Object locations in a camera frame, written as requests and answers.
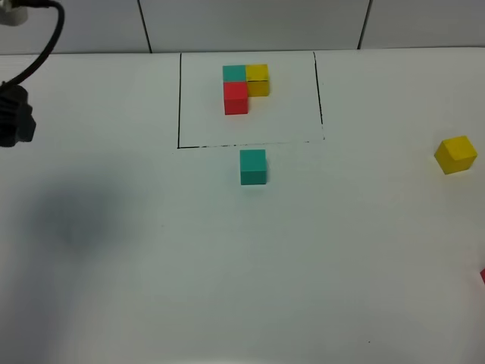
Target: teal block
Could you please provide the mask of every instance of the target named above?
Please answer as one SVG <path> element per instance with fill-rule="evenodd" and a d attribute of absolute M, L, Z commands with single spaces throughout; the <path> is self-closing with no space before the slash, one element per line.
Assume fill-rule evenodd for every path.
<path fill-rule="evenodd" d="M 268 167 L 264 149 L 239 151 L 239 163 L 242 185 L 266 184 L 268 181 Z"/>
<path fill-rule="evenodd" d="M 246 66 L 223 66 L 222 76 L 224 82 L 245 82 Z"/>

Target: yellow block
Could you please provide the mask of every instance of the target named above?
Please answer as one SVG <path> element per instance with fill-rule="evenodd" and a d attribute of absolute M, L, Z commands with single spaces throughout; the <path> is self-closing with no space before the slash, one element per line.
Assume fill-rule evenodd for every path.
<path fill-rule="evenodd" d="M 434 153 L 434 158 L 440 164 L 443 172 L 450 174 L 469 169 L 477 155 L 470 140 L 464 135 L 442 141 Z"/>
<path fill-rule="evenodd" d="M 269 81 L 251 81 L 248 82 L 248 96 L 258 97 L 258 96 L 269 96 L 270 94 L 270 83 Z"/>
<path fill-rule="evenodd" d="M 246 66 L 246 81 L 269 81 L 270 72 L 267 64 L 248 64 Z"/>

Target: black cable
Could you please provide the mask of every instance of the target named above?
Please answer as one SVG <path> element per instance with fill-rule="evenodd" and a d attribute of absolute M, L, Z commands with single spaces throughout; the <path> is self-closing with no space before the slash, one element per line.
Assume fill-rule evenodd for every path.
<path fill-rule="evenodd" d="M 37 57 L 37 59 L 19 75 L 0 85 L 0 94 L 4 93 L 12 86 L 24 82 L 27 78 L 32 76 L 32 74 L 37 71 L 40 66 L 42 66 L 47 57 L 54 50 L 54 47 L 61 36 L 62 27 L 64 26 L 64 8 L 58 2 L 54 2 L 52 0 L 17 0 L 15 2 L 15 6 L 27 6 L 29 8 L 56 8 L 58 11 L 58 22 L 55 25 L 54 33 L 52 34 L 51 39 L 48 41 L 39 57 Z"/>

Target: red block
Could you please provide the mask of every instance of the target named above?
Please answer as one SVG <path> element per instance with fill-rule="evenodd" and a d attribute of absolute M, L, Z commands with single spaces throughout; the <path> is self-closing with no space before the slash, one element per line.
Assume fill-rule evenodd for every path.
<path fill-rule="evenodd" d="M 248 85 L 246 82 L 224 82 L 224 110 L 226 115 L 249 112 Z"/>

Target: black line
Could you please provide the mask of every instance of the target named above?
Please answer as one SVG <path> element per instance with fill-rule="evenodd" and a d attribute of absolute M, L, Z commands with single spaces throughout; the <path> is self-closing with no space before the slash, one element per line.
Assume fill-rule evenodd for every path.
<path fill-rule="evenodd" d="M 367 28 L 367 22 L 369 20 L 369 14 L 371 13 L 372 3 L 374 0 L 369 0 L 369 5 L 367 6 L 367 13 L 365 13 L 364 25 L 362 26 L 361 37 L 358 40 L 357 49 L 362 47 L 362 40 L 364 40 L 365 29 Z"/>
<path fill-rule="evenodd" d="M 317 79 L 317 92 L 318 92 L 318 106 L 320 107 L 320 122 L 322 127 L 324 126 L 324 115 L 321 112 L 321 98 L 320 98 L 320 84 L 318 83 L 318 69 L 317 69 L 317 56 L 313 52 L 313 58 L 315 59 L 315 78 Z"/>
<path fill-rule="evenodd" d="M 301 143 L 311 143 L 311 140 L 306 140 L 305 142 Z M 270 142 L 270 143 L 247 143 L 247 144 L 224 144 L 221 146 L 181 146 L 178 149 L 204 149 L 204 148 L 229 148 L 234 146 L 274 146 L 274 145 L 282 145 L 282 144 L 290 144 L 293 142 Z"/>
<path fill-rule="evenodd" d="M 177 137 L 177 149 L 180 149 L 180 107 L 182 105 L 182 53 L 180 53 L 179 63 L 179 132 Z"/>
<path fill-rule="evenodd" d="M 152 45 L 150 45 L 149 33 L 146 31 L 145 17 L 143 16 L 142 5 L 139 3 L 139 0 L 136 0 L 136 2 L 138 2 L 139 16 L 142 17 L 142 24 L 143 24 L 143 29 L 145 31 L 146 42 L 149 45 L 150 53 L 153 53 L 152 52 Z"/>

